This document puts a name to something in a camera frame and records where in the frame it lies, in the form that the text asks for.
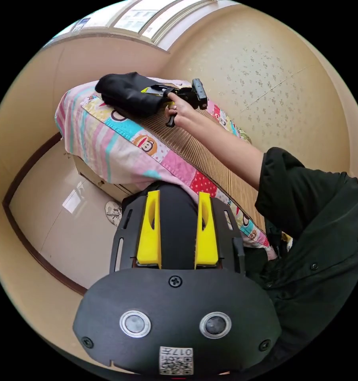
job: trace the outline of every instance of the qr code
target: qr code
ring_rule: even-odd
[[[162,375],[193,375],[192,348],[160,347],[159,372]]]

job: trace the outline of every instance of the bed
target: bed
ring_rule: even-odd
[[[191,86],[186,81],[153,79],[175,87]],[[55,114],[65,150],[73,155],[83,177],[117,202],[156,180],[181,186],[195,202],[199,191],[208,192],[231,207],[245,246],[264,248],[268,259],[276,257],[265,235],[264,219],[255,209],[253,188],[188,133],[166,128],[163,112],[127,119],[102,101],[94,89],[96,84],[86,83],[66,92]],[[207,110],[198,112],[251,143],[211,100]]]

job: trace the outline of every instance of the window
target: window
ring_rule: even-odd
[[[46,45],[82,33],[111,33],[157,44],[165,32],[200,7],[218,0],[124,0],[97,10],[66,27]],[[210,12],[228,5],[211,6]]]
[[[143,22],[144,25],[162,8],[173,3],[174,1],[175,0],[141,0],[138,3],[136,3],[131,9],[129,9],[126,12],[125,16],[129,15],[131,18],[136,19],[136,21]],[[121,19],[114,25],[114,27],[126,29],[132,32],[139,32],[139,29],[135,30],[124,27],[123,18],[125,16],[121,17]]]
[[[120,1],[113,5],[109,5],[105,8],[99,9],[88,15],[86,18],[90,18],[89,21],[83,26],[83,28],[104,28],[111,18],[121,9],[126,7],[130,3],[130,0]]]
[[[159,29],[164,26],[173,16],[181,12],[183,9],[198,3],[199,0],[182,0],[179,3],[168,8],[164,13],[158,16],[150,25],[148,29],[142,34],[144,37],[153,38]]]

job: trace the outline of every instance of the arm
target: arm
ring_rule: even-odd
[[[200,141],[227,168],[258,190],[257,210],[291,237],[298,239],[310,222],[343,189],[358,187],[346,173],[307,169],[287,151],[271,148],[263,154],[169,94],[175,102],[175,124]]]
[[[186,130],[229,170],[258,190],[264,157],[259,149],[198,112],[189,119]]]

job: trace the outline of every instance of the screw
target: screw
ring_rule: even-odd
[[[93,348],[93,342],[86,336],[81,339],[82,343],[89,349]]]
[[[173,275],[169,280],[168,280],[168,284],[171,286],[171,287],[174,287],[174,288],[177,288],[177,287],[180,287],[182,285],[183,281],[182,281],[182,278],[178,277],[177,275]]]
[[[259,346],[258,346],[258,349],[261,351],[261,352],[265,352],[266,350],[268,350],[270,348],[270,343],[271,341],[268,339],[268,340],[264,340]]]

